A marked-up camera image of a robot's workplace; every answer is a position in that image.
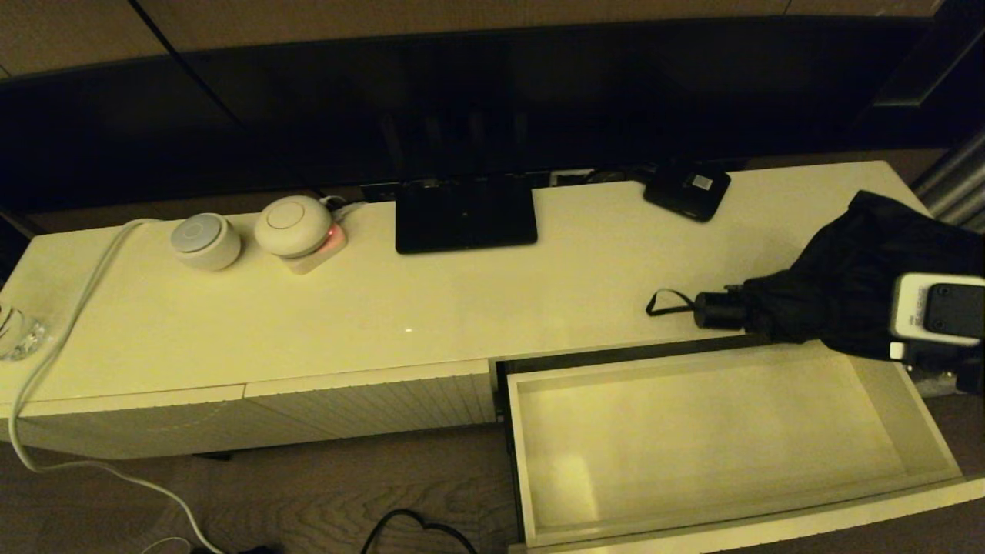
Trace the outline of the black set-top box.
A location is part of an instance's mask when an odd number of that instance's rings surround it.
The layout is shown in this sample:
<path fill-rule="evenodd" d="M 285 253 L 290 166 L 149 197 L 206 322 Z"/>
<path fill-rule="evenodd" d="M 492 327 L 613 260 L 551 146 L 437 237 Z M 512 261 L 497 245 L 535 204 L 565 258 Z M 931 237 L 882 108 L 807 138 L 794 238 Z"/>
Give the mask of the black set-top box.
<path fill-rule="evenodd" d="M 731 185 L 731 175 L 694 164 L 655 169 L 643 187 L 643 198 L 665 210 L 699 223 L 715 216 Z"/>

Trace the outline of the black umbrella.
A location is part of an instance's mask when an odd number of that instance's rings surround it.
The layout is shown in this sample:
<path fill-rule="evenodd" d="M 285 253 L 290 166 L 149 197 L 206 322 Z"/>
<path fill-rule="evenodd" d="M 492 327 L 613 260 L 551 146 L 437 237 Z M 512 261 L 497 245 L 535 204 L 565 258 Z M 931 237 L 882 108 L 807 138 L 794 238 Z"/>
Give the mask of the black umbrella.
<path fill-rule="evenodd" d="M 985 236 L 872 192 L 822 227 L 787 269 L 700 293 L 651 318 L 692 312 L 701 329 L 741 330 L 774 343 L 819 340 L 847 355 L 884 360 L 897 280 L 907 273 L 985 277 Z"/>

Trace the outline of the white ribbed drawer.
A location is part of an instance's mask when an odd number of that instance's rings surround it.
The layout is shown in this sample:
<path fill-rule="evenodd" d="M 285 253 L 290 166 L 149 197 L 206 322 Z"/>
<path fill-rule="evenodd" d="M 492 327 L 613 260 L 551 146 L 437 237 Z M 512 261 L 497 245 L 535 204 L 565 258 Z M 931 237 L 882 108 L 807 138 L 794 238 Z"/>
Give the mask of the white ribbed drawer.
<path fill-rule="evenodd" d="M 907 372 L 819 343 L 508 376 L 509 554 L 707 554 L 985 499 Z"/>

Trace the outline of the white dome device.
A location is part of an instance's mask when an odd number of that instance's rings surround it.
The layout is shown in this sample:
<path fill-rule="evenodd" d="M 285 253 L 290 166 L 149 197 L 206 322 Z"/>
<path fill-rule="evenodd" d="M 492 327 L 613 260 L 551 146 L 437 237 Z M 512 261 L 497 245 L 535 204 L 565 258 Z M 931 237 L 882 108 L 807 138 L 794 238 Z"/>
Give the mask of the white dome device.
<path fill-rule="evenodd" d="M 258 245 L 285 259 L 311 255 L 327 241 L 334 218 L 317 199 L 292 195 L 268 204 L 253 226 Z"/>

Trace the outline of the black television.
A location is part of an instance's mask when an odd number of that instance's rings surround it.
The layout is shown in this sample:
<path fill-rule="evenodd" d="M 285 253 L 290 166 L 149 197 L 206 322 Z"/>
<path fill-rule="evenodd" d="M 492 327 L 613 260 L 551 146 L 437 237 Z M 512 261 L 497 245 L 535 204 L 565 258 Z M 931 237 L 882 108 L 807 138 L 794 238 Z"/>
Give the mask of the black television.
<path fill-rule="evenodd" d="M 739 18 L 235 47 L 0 85 L 42 212 L 587 162 L 940 147 L 877 96 L 925 22 Z"/>

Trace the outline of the white ribbed cabinet door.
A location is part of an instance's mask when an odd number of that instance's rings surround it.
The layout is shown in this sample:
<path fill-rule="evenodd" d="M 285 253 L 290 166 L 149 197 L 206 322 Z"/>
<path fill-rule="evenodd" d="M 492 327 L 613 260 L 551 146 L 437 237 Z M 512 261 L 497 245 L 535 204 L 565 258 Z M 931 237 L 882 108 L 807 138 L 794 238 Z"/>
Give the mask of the white ribbed cabinet door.
<path fill-rule="evenodd" d="M 347 439 L 496 421 L 489 360 L 437 362 L 249 383 L 244 399 Z"/>
<path fill-rule="evenodd" d="M 243 385 L 28 401 L 15 434 L 29 448 L 95 459 L 231 449 Z"/>

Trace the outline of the white TV cabinet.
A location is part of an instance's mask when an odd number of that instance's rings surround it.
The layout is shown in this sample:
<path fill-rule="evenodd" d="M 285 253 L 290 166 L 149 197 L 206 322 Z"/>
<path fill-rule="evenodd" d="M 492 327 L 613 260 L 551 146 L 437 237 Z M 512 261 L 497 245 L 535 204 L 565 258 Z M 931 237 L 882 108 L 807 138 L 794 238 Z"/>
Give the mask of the white TV cabinet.
<path fill-rule="evenodd" d="M 243 250 L 219 272 L 173 255 L 175 222 L 139 225 L 27 401 L 727 338 L 645 305 L 658 289 L 695 295 L 790 267 L 860 190 L 927 211 L 886 162 L 848 162 L 736 172 L 710 223 L 645 202 L 636 182 L 537 189 L 535 245 L 399 255 L 395 206 L 373 203 L 306 275 L 258 248 L 253 214 L 231 217 Z M 319 441 L 244 393 L 236 414 L 226 450 Z"/>

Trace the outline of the black television base plate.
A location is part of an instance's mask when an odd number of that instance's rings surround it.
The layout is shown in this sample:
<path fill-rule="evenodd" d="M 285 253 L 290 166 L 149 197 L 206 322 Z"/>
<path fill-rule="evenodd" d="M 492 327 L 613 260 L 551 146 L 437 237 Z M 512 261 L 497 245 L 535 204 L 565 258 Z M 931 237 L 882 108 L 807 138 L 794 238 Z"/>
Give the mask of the black television base plate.
<path fill-rule="evenodd" d="M 509 248 L 538 239 L 531 186 L 516 175 L 419 180 L 396 193 L 400 255 Z"/>

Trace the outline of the grey pleated curtain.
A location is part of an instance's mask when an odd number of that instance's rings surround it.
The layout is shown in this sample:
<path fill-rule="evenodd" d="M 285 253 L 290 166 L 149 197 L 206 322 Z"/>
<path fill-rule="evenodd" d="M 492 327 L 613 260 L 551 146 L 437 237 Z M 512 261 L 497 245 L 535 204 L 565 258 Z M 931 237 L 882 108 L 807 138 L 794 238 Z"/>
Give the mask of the grey pleated curtain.
<path fill-rule="evenodd" d="M 937 220 L 985 235 L 985 125 L 912 185 Z"/>

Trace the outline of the white power strip red light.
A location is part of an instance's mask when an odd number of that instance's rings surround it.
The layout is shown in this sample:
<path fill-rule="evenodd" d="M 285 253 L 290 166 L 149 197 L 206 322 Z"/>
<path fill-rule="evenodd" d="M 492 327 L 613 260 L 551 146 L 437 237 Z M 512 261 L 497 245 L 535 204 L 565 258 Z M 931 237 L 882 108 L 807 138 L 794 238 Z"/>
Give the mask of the white power strip red light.
<path fill-rule="evenodd" d="M 348 236 L 344 228 L 340 224 L 334 223 L 325 236 L 325 241 L 317 249 L 308 255 L 282 257 L 281 263 L 295 275 L 306 275 L 338 255 L 347 245 Z"/>

